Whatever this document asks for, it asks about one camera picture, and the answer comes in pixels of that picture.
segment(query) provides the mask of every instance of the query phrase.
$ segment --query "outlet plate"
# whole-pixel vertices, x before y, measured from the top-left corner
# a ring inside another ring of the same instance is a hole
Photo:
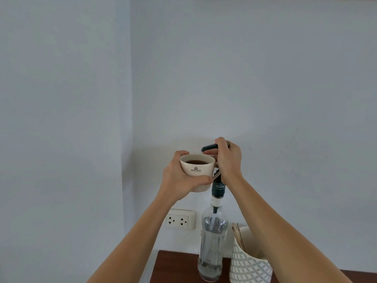
[[[170,209],[165,218],[165,226],[175,229],[194,230],[195,211],[185,209]]]

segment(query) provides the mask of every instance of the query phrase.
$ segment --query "hand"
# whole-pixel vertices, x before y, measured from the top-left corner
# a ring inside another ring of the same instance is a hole
[[[241,149],[236,144],[227,141],[223,137],[219,137],[214,141],[219,149],[204,151],[204,154],[218,155],[218,164],[221,171],[221,181],[229,186],[230,181],[234,177],[242,177],[241,173]]]
[[[210,176],[187,176],[182,171],[179,159],[187,154],[189,154],[187,151],[176,151],[169,165],[164,169],[163,181],[157,196],[170,201],[172,205],[196,187],[209,185],[213,181]]]

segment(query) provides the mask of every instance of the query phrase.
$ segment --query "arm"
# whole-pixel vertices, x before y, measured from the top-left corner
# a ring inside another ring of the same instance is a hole
[[[241,174],[241,150],[224,138],[216,139],[222,179],[234,195],[246,222],[259,242],[280,283],[351,281],[309,240],[285,221],[244,180]]]
[[[184,174],[179,158],[188,153],[175,152],[172,161],[164,169],[163,181],[152,204],[87,283],[139,282],[158,231],[170,208],[194,188],[212,182],[209,176],[189,177]]]

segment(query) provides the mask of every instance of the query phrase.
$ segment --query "person's left hand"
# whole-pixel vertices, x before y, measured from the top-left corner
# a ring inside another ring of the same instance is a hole
[[[187,176],[181,168],[180,157],[187,155],[187,151],[176,151],[169,165],[164,169],[163,180],[157,196],[175,204],[189,192],[200,185],[209,185],[213,179],[210,176]]]

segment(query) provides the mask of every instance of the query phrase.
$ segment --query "person's right hand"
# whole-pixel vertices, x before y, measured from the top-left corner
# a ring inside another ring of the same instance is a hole
[[[221,181],[229,186],[230,181],[236,177],[242,177],[241,173],[241,149],[236,144],[227,141],[223,137],[219,137],[214,141],[219,149],[204,151],[207,155],[218,155],[218,164],[221,171]]]

